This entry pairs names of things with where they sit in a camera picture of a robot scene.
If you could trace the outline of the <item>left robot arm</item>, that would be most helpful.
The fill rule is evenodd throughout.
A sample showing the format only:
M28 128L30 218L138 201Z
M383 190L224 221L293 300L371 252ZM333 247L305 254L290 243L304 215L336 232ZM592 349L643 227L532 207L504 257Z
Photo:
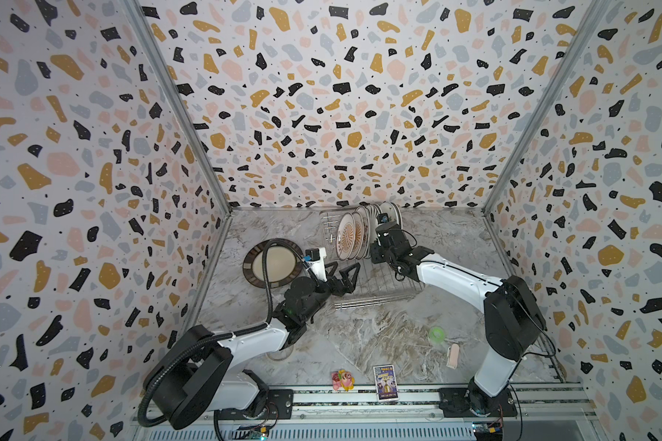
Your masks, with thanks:
M325 266L323 279L294 279L283 302L261 325L223 333L213 333L203 325L189 328L143 381L145 395L137 410L138 424L168 423L180 430L209 410L262 413L270 388L246 369L246 363L292 347L331 297L355 290L359 272L360 264L338 269L331 263Z

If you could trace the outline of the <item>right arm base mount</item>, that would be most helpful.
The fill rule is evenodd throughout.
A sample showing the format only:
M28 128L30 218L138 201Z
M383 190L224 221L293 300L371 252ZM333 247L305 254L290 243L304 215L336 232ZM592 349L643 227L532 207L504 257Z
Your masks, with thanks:
M445 418L516 417L518 409L509 388L496 397L488 397L478 387L448 387L439 389L439 409Z

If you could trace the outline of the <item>dark rimmed cream plate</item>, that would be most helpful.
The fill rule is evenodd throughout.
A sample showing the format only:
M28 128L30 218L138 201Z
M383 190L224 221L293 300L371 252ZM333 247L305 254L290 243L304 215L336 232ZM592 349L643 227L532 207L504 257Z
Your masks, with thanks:
M248 283L257 288L265 288L262 257L267 241L256 244L246 254L242 271ZM303 255L299 246L287 239L281 239L268 250L267 270L270 288L290 284L303 271L297 255Z

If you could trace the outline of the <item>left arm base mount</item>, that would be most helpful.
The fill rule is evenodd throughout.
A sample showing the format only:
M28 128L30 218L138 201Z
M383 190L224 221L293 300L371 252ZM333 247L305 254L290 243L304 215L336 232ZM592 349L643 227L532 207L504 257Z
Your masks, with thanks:
M255 398L244 410L224 409L220 411L223 421L262 422L282 421L292 418L294 405L293 389L272 389Z

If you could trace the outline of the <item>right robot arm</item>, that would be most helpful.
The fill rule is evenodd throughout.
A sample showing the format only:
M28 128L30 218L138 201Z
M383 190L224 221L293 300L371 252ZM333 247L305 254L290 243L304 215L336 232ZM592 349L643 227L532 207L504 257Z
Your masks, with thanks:
M546 332L546 321L527 283L464 268L430 248L411 244L395 222L376 228L371 262L386 263L395 274L440 288L483 314L488 350L461 399L464 408L489 416L508 394L509 382L529 348Z

